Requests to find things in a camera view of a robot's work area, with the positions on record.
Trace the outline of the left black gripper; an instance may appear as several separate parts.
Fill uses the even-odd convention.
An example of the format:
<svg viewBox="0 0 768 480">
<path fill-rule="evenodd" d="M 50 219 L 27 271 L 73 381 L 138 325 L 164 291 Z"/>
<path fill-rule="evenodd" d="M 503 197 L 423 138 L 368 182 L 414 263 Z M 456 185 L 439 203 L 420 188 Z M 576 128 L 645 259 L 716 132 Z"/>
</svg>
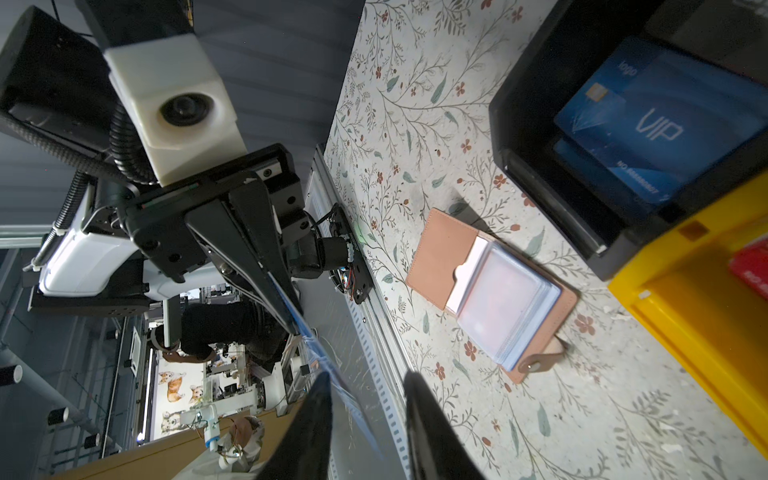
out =
<svg viewBox="0 0 768 480">
<path fill-rule="evenodd" d="M 297 333 L 285 249 L 309 233 L 299 176 L 281 144 L 156 188 L 118 210 L 122 228 L 162 276 L 183 282 L 209 262 Z"/>
</svg>

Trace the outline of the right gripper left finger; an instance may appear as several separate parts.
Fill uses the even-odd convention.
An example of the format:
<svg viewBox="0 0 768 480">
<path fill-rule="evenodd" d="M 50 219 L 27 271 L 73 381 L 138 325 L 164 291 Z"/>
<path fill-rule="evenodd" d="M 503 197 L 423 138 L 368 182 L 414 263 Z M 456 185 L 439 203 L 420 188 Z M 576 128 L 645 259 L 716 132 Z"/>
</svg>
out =
<svg viewBox="0 0 768 480">
<path fill-rule="evenodd" d="M 323 372 L 256 479 L 327 479 L 332 427 L 331 379 L 328 372 Z"/>
</svg>

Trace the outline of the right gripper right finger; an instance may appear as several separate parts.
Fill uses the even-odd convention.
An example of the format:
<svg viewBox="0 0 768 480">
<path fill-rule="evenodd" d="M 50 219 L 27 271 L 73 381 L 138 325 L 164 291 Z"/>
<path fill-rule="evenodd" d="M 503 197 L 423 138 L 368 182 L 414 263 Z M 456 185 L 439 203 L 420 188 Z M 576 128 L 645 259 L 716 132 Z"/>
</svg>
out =
<svg viewBox="0 0 768 480">
<path fill-rule="evenodd" d="M 403 379 L 406 430 L 413 479 L 484 479 L 443 414 L 423 376 Z"/>
</svg>

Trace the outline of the blue VIP card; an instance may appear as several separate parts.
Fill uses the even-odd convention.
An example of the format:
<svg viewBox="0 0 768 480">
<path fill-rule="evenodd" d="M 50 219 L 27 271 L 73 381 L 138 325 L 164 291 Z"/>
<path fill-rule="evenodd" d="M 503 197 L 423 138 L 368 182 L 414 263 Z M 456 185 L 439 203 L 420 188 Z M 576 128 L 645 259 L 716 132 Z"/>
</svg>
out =
<svg viewBox="0 0 768 480">
<path fill-rule="evenodd" d="M 378 441 L 370 427 L 367 416 L 365 415 L 357 397 L 349 390 L 346 381 L 343 379 L 338 366 L 333 362 L 326 350 L 321 345 L 317 335 L 314 334 L 307 324 L 306 320 L 299 312 L 294 302 L 289 298 L 285 290 L 275 279 L 272 273 L 267 274 L 271 280 L 274 288 L 277 290 L 283 303 L 286 305 L 288 312 L 291 315 L 294 323 L 296 324 L 299 333 L 305 340 L 307 347 L 313 359 L 319 363 L 319 367 L 330 375 L 331 384 L 334 387 L 337 395 L 341 398 L 347 412 L 352 416 L 356 425 L 362 432 L 365 439 L 368 441 L 372 451 L 379 458 L 383 459 Z"/>
</svg>

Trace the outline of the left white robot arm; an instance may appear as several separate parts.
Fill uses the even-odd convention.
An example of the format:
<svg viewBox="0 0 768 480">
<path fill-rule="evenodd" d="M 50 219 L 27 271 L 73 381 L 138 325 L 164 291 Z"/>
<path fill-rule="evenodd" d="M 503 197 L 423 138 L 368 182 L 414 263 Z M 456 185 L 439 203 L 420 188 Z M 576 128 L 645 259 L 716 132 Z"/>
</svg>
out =
<svg viewBox="0 0 768 480">
<path fill-rule="evenodd" d="M 28 8 L 1 52 L 1 123 L 71 166 L 32 309 L 132 315 L 227 282 L 295 333 L 310 234 L 289 152 L 249 152 L 188 1 L 81 1 L 83 36 Z"/>
</svg>

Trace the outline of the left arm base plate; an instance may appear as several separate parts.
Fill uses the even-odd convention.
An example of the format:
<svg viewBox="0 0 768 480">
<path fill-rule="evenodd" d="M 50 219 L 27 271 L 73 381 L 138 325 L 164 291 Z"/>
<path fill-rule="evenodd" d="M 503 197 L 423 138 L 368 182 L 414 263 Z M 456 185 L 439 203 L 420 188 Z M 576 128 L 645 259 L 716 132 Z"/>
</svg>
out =
<svg viewBox="0 0 768 480">
<path fill-rule="evenodd" d="M 373 277 L 358 245 L 357 234 L 338 202 L 328 212 L 328 227 L 330 236 L 344 240 L 346 245 L 346 262 L 332 269 L 330 278 L 340 293 L 361 305 L 374 288 Z"/>
</svg>

